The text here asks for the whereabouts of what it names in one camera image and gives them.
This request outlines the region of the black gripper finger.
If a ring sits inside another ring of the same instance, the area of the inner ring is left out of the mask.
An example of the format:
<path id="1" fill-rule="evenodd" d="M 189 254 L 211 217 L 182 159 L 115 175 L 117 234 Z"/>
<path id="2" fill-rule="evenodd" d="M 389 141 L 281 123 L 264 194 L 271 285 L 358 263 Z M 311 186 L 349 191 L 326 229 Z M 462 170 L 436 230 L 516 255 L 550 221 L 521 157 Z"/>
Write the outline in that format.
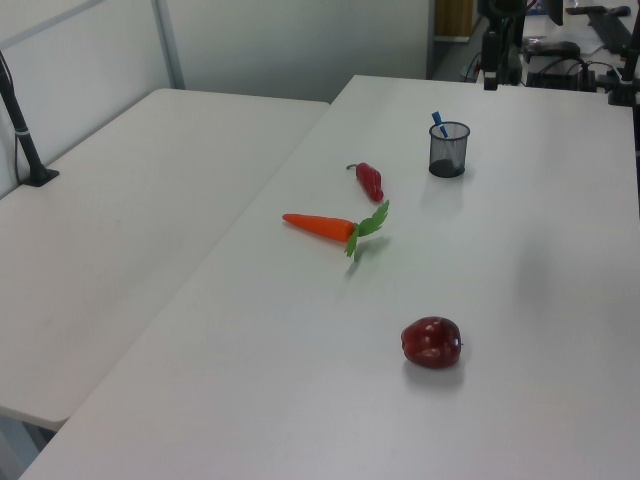
<path id="1" fill-rule="evenodd" d="M 496 91 L 499 66 L 499 35 L 495 31 L 484 32 L 481 50 L 481 69 L 484 74 L 484 89 Z"/>
<path id="2" fill-rule="evenodd" d="M 521 44 L 505 37 L 501 47 L 501 83 L 518 85 L 522 79 Z"/>

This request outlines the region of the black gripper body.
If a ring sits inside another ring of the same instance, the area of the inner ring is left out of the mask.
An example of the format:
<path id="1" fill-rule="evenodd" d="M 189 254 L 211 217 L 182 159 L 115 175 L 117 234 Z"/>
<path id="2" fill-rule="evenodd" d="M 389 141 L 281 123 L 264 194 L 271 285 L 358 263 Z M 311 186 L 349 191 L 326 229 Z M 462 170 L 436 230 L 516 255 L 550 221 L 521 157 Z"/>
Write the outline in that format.
<path id="1" fill-rule="evenodd" d="M 477 12 L 489 22 L 483 36 L 511 32 L 521 38 L 524 29 L 524 0 L 478 0 Z"/>

